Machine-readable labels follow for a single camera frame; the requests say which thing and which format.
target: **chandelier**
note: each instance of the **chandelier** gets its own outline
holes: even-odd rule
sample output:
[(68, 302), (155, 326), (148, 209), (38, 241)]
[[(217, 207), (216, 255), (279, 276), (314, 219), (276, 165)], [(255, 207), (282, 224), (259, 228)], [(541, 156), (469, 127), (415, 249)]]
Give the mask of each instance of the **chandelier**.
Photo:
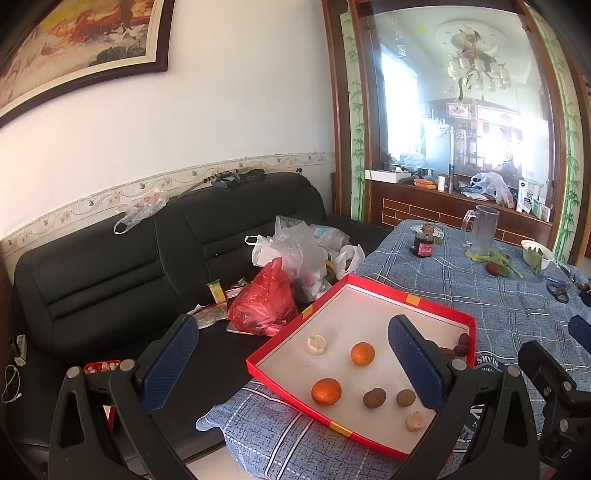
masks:
[(456, 34), (452, 38), (457, 53), (452, 56), (447, 67), (447, 73), (460, 87), (458, 100), (461, 102), (473, 90), (482, 96), (484, 90), (494, 92), (511, 88), (511, 76), (506, 64), (499, 64), (492, 55), (496, 46), (485, 46), (480, 34), (468, 25), (463, 25), (459, 30), (461, 35)]

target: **blue gripper pad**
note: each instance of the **blue gripper pad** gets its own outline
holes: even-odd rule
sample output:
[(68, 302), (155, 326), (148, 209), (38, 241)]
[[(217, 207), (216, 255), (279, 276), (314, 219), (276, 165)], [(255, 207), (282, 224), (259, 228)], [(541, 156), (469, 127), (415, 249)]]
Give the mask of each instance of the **blue gripper pad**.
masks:
[(164, 407), (199, 340), (199, 326), (187, 317), (142, 383), (142, 406), (148, 413)]
[(575, 315), (570, 319), (569, 334), (591, 353), (591, 325), (584, 318)]
[(388, 342), (423, 406), (439, 413), (445, 405), (444, 380), (426, 355), (426, 340), (406, 315), (396, 315), (390, 320)]

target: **bamboo wall decal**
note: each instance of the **bamboo wall decal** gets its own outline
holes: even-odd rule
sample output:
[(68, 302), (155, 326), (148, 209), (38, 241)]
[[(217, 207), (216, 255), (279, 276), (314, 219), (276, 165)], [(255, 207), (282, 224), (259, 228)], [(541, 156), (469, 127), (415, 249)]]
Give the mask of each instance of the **bamboo wall decal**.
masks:
[(583, 172), (579, 163), (579, 159), (583, 158), (579, 104), (564, 52), (552, 27), (537, 12), (532, 9), (530, 11), (538, 25), (538, 29), (550, 55), (550, 60), (558, 80), (563, 105), (564, 125), (566, 129), (566, 159), (564, 162), (566, 175), (562, 215), (559, 219), (554, 219), (554, 222), (560, 223), (553, 250), (557, 260), (566, 262), (569, 258), (570, 250), (573, 246), (574, 233), (577, 229), (580, 198), (583, 188)]
[(359, 55), (349, 12), (340, 17), (345, 41), (347, 79), (349, 84), (349, 113), (351, 118), (351, 218), (363, 220), (363, 183), (365, 181), (365, 124)]

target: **glass pitcher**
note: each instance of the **glass pitcher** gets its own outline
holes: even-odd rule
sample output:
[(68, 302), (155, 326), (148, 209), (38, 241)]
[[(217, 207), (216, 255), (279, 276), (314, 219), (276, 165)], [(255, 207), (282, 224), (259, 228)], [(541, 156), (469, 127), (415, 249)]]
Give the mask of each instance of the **glass pitcher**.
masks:
[[(472, 227), (472, 233), (468, 235), (466, 228), (472, 218), (474, 218), (474, 227)], [(488, 255), (495, 238), (498, 219), (499, 211), (485, 205), (477, 205), (476, 211), (468, 210), (462, 223), (464, 247), (469, 247), (468, 251), (473, 254)]]

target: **black leather sofa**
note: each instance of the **black leather sofa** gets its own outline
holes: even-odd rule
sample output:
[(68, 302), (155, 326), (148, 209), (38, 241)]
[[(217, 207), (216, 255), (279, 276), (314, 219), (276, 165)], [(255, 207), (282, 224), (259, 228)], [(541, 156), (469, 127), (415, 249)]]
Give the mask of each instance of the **black leather sofa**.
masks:
[[(114, 235), (115, 216), (24, 254), (14, 277), (17, 327), (29, 338), (21, 369), (22, 397), (8, 406), (8, 430), (17, 448), (43, 465), (51, 419), (64, 373), (89, 361), (137, 358), (179, 314), (210, 304), (207, 283), (222, 287), (259, 268), (247, 235), (272, 235), (276, 215), (331, 225), (366, 254), (388, 230), (326, 216), (322, 198), (295, 173), (274, 173), (235, 188), (206, 188), (173, 198), (154, 217)], [(218, 429), (198, 432), (195, 421), (228, 400), (248, 380), (245, 358), (266, 338), (202, 330), (197, 349), (166, 406), (153, 414), (185, 460), (218, 445)], [(114, 435), (129, 467), (145, 473), (117, 423)]]

